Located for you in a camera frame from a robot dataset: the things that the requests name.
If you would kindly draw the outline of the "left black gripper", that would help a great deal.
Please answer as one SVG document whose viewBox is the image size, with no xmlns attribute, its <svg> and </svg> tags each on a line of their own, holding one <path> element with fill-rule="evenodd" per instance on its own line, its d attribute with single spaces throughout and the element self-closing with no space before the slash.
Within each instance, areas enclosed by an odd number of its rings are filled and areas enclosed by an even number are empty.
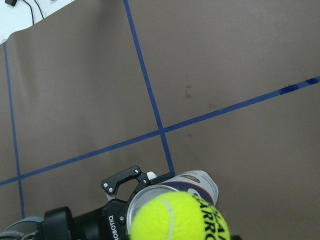
<svg viewBox="0 0 320 240">
<path fill-rule="evenodd" d="M 71 238 L 73 240 L 128 240 L 127 212 L 129 202 L 116 199 L 120 185 L 135 180 L 137 186 L 132 195 L 142 189 L 160 184 L 173 178 L 175 174 L 168 172 L 157 176 L 153 172 L 143 172 L 135 165 L 101 181 L 109 201 L 106 205 L 73 218 Z"/>
</svg>

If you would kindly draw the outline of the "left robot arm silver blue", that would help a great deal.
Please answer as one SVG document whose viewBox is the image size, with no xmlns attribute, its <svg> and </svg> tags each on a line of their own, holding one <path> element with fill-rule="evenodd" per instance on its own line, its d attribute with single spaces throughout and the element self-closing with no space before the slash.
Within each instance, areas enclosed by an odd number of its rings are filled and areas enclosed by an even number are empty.
<svg viewBox="0 0 320 240">
<path fill-rule="evenodd" d="M 135 165 L 101 182 L 108 202 L 106 205 L 74 217 L 69 207 L 47 211 L 44 217 L 27 217 L 1 232 L 2 240 L 127 240 L 127 215 L 133 198 L 146 187 L 174 177 L 169 172 L 156 176 L 142 172 Z M 137 180 L 138 184 L 127 201 L 117 199 L 121 184 Z"/>
</svg>

